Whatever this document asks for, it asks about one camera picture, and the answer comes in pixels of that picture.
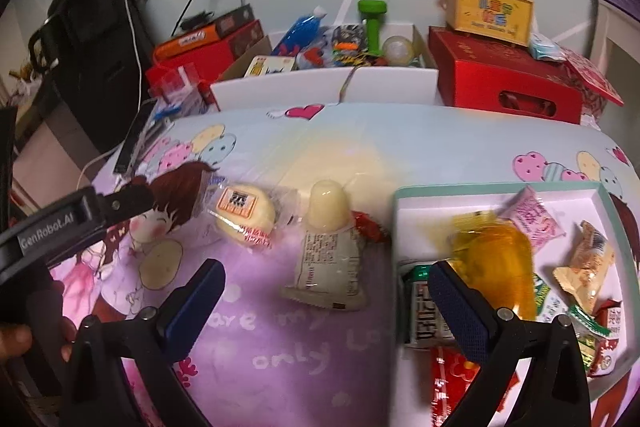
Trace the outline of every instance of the blue bottle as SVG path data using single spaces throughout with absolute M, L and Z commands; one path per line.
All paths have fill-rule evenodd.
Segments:
M 293 26 L 284 35 L 282 40 L 273 49 L 271 55 L 280 57 L 295 57 L 302 48 L 305 48 L 316 38 L 320 29 L 320 22 L 326 15 L 326 11 L 317 6 L 314 12 L 303 15 L 294 22 Z

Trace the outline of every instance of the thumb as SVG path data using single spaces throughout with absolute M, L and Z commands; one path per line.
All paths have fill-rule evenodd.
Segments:
M 0 326 L 0 363 L 19 357 L 31 347 L 31 330 L 27 326 Z

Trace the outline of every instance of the blue gripper pad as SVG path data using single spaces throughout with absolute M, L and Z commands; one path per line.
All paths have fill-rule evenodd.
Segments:
M 156 328 L 164 359 L 184 360 L 225 289 L 225 268 L 207 259 L 185 286 L 176 288 L 158 310 Z
M 463 355 L 482 365 L 497 334 L 494 309 L 481 293 L 470 289 L 446 261 L 434 264 L 428 277 L 429 293 Z

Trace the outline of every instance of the green toy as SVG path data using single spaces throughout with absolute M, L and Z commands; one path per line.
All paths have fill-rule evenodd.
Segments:
M 367 42 L 369 43 L 369 55 L 382 56 L 380 51 L 380 23 L 386 13 L 386 2 L 377 0 L 358 1 L 358 10 L 365 20 L 367 27 Z

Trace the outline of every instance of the human hand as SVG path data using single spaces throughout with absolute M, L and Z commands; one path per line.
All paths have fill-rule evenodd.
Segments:
M 65 285 L 62 282 L 54 281 L 53 285 L 60 293 L 64 291 Z M 62 328 L 64 339 L 69 343 L 62 346 L 61 355 L 65 362 L 68 362 L 71 357 L 71 342 L 75 340 L 78 330 L 76 330 L 73 322 L 66 317 L 62 317 L 60 327 Z M 31 348 L 32 342 L 33 337 L 28 326 L 0 325 L 0 363 L 4 363 L 13 357 L 20 357 Z

